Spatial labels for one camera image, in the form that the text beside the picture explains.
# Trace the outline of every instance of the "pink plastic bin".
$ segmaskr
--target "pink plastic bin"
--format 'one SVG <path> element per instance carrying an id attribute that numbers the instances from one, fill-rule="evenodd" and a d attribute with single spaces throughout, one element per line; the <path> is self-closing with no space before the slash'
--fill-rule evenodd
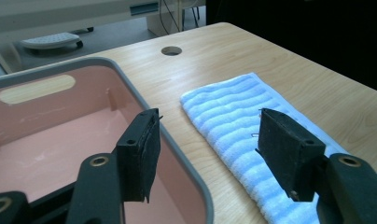
<path id="1" fill-rule="evenodd" d="M 81 162 L 111 152 L 148 108 L 104 58 L 0 77 L 0 192 L 23 191 L 32 202 L 76 181 Z M 162 125 L 150 203 L 125 203 L 125 212 L 127 223 L 213 222 L 208 188 Z"/>

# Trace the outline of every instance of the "wire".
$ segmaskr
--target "wire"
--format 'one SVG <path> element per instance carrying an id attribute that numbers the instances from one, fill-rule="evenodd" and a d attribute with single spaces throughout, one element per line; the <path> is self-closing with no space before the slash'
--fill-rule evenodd
<path id="1" fill-rule="evenodd" d="M 169 15 L 171 15 L 171 18 L 172 18 L 172 20 L 173 20 L 174 23 L 175 23 L 175 26 L 176 26 L 177 32 L 180 32 L 180 30 L 179 30 L 179 26 L 177 25 L 177 22 L 176 22 L 176 20 L 175 20 L 175 18 L 174 18 L 174 15 L 172 15 L 172 12 L 171 12 L 171 10 L 168 8 L 168 5 L 166 4 L 165 0 L 162 0 L 162 2 L 163 2 L 164 5 L 166 6 Z M 159 15 L 160 15 L 161 25 L 162 25 L 162 27 L 164 28 L 166 34 L 168 35 L 169 33 L 168 33 L 167 29 L 165 28 L 165 25 L 164 25 L 164 23 L 163 23 L 163 21 L 162 21 L 162 15 L 161 15 L 161 4 L 160 4 L 160 9 L 159 9 Z"/>

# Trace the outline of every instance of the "table top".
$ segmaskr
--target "table top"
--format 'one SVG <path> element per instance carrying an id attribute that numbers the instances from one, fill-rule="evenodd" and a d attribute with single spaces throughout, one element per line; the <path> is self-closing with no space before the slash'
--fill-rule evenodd
<path id="1" fill-rule="evenodd" d="M 161 53 L 175 46 L 175 56 Z M 265 223 L 215 151 L 196 131 L 180 96 L 255 72 L 343 148 L 377 172 L 377 91 L 228 23 L 218 23 L 89 56 L 115 61 L 210 189 L 215 223 Z"/>

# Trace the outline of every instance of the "light blue cloth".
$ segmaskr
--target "light blue cloth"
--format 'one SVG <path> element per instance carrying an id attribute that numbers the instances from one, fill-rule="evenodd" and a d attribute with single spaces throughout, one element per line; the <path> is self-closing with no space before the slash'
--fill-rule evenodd
<path id="1" fill-rule="evenodd" d="M 258 203 L 269 223 L 319 223 L 317 195 L 312 203 L 294 203 L 255 151 L 260 109 L 278 110 L 295 119 L 326 144 L 326 156 L 347 153 L 331 137 L 254 73 L 189 91 L 181 96 L 181 104 L 197 130 Z"/>

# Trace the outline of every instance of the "blue towel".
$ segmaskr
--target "blue towel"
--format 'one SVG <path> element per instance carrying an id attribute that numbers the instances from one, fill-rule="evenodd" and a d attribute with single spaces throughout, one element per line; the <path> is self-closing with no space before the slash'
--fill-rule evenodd
<path id="1" fill-rule="evenodd" d="M 181 104 L 269 223 L 319 223 L 318 196 L 311 203 L 294 203 L 255 151 L 260 109 L 266 107 L 289 115 L 326 144 L 326 156 L 347 153 L 331 137 L 254 73 L 189 91 L 181 96 Z"/>

